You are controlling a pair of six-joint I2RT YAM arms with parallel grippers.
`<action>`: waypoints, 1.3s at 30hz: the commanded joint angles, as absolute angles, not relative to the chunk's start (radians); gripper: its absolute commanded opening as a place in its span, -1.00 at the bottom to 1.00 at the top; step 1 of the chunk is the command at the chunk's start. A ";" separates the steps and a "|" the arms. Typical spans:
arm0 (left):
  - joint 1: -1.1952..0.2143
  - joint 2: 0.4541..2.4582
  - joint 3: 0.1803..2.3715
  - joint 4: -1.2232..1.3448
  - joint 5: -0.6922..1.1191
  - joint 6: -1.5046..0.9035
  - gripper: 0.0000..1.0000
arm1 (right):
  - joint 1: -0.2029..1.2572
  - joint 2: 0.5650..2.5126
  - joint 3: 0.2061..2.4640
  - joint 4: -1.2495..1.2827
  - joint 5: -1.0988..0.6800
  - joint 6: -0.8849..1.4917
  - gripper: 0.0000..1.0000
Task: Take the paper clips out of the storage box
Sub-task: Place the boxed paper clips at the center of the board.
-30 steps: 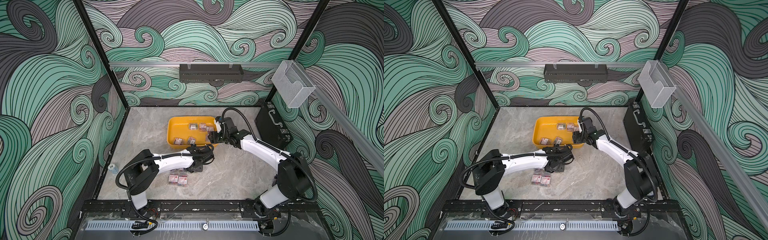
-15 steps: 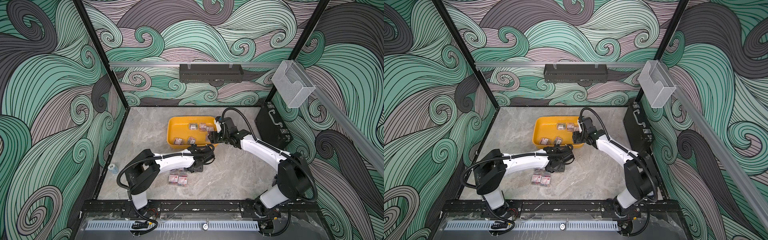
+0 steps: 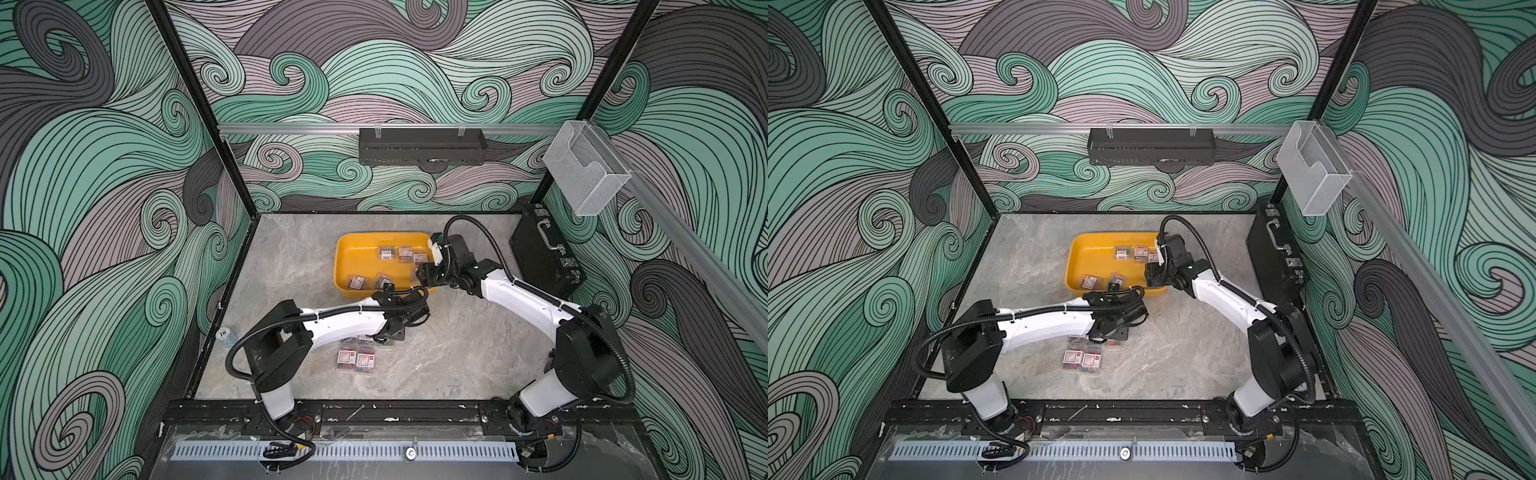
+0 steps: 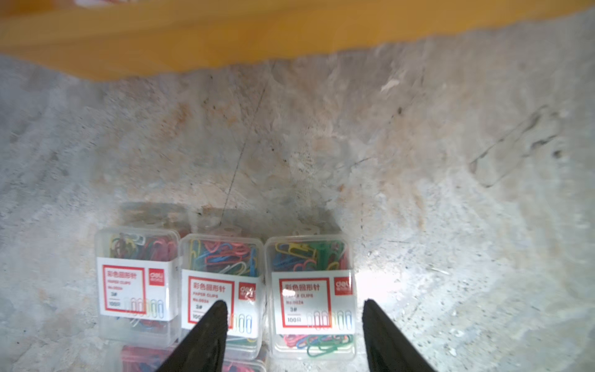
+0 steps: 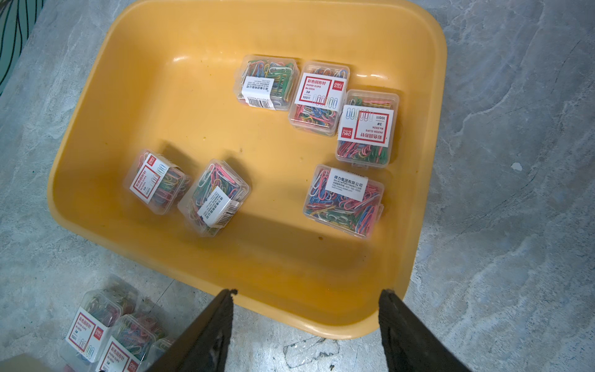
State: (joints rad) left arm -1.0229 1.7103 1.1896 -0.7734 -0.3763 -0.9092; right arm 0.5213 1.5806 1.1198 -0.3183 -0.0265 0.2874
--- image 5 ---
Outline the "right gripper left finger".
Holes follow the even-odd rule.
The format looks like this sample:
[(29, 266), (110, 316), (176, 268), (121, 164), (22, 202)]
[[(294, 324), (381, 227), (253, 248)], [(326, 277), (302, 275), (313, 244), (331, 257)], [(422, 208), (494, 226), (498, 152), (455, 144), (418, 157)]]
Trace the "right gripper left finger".
[(222, 290), (181, 334), (150, 371), (216, 371), (226, 369), (235, 289)]

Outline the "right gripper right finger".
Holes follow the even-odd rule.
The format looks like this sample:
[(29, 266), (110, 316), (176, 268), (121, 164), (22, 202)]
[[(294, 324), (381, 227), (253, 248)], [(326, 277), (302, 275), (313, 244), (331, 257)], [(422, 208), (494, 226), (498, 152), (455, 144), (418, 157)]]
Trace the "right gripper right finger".
[(378, 316), (389, 371), (469, 372), (394, 291), (381, 292)]

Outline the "yellow plastic storage tray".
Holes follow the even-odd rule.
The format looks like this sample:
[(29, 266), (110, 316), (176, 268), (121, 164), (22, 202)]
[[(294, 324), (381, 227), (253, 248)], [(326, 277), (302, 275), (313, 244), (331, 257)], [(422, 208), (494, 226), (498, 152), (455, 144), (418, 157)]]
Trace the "yellow plastic storage tray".
[[(336, 140), (294, 128), (287, 113), (240, 104), (248, 54), (350, 68), (350, 88), (400, 96), (384, 169), (384, 211), (360, 239), (308, 219), (316, 166)], [(404, 296), (424, 220), (447, 65), (443, 30), (406, 1), (138, 1), (110, 27), (48, 180), (65, 228), (211, 294), (329, 339), (378, 327), (381, 292)], [(156, 215), (124, 185), (143, 150), (193, 177), (228, 162), (251, 187), (216, 237), (179, 212)]]

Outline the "paper clip box edge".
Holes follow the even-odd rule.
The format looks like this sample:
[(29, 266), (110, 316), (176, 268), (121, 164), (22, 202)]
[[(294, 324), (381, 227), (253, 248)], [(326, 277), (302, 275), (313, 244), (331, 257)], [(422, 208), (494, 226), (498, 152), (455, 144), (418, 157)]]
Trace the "paper clip box edge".
[(387, 167), (399, 103), (395, 93), (349, 90), (339, 120), (336, 159), (358, 167)]

